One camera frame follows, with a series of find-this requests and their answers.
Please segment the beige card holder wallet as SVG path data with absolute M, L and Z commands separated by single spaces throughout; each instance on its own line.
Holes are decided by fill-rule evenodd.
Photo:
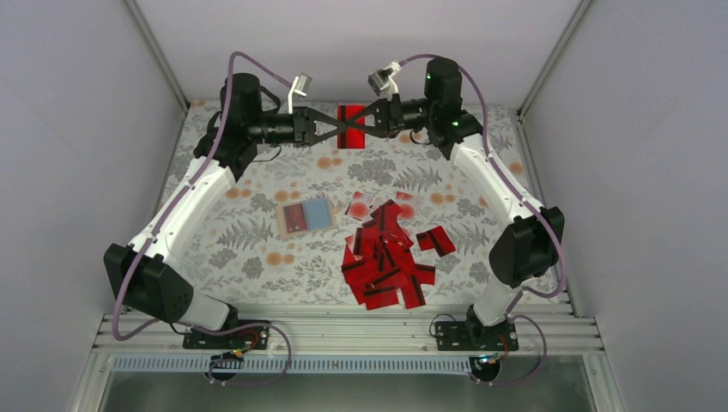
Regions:
M 303 204 L 306 214 L 307 230 L 299 233 L 285 233 L 282 208 L 295 203 Z M 277 227 L 282 239 L 290 239 L 309 233 L 316 233 L 332 229 L 337 226 L 334 206 L 328 197 L 315 197 L 295 203 L 278 205 L 276 207 Z

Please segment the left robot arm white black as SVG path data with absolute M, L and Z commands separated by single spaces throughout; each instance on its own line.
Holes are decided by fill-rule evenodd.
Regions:
M 347 125 L 307 106 L 290 105 L 281 113 L 265 111 L 259 79 L 230 74 L 221 88 L 221 112 L 210 120 L 208 134 L 172 195 L 128 245 L 110 245 L 103 257 L 116 297 L 112 335 L 125 341 L 118 322 L 123 306 L 151 316 L 154 322 L 183 324 L 204 331 L 216 347 L 232 345 L 239 335 L 231 305 L 198 292 L 183 274 L 179 260 L 192 235 L 218 199 L 233 188 L 258 154 L 258 145 L 306 147 L 346 131 Z

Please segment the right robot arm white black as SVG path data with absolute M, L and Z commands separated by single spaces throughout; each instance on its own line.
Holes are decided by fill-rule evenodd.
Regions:
M 456 61 L 434 54 L 427 60 L 424 96 L 403 101 L 396 75 L 412 58 L 393 61 L 367 78 L 378 99 L 360 117 L 373 116 L 373 125 L 347 126 L 376 137 L 393 137 L 404 130 L 425 130 L 436 147 L 474 185 L 493 210 L 501 229 L 488 255 L 495 279 L 470 306 L 465 326 L 467 343 L 486 349 L 498 337 L 497 325 L 513 322 L 513 308 L 523 294 L 544 299 L 566 286 L 566 259 L 562 247 L 565 225 L 557 207 L 545 207 L 522 186 L 493 148 L 487 121 L 463 108 L 462 84 L 468 82 L 483 112 L 488 110 L 472 75 Z

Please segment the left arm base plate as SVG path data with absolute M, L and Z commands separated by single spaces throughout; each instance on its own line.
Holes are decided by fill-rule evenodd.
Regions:
M 238 326 L 245 326 L 224 336 L 213 336 L 192 329 L 185 333 L 182 347 L 197 350 L 264 350 L 270 337 L 270 324 L 265 320 L 239 319 Z

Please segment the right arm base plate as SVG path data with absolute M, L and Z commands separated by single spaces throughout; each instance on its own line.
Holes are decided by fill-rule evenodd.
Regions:
M 465 321 L 438 321 L 434 336 L 439 351 L 495 352 L 519 349 L 514 324 L 507 321 L 492 326 L 470 325 Z

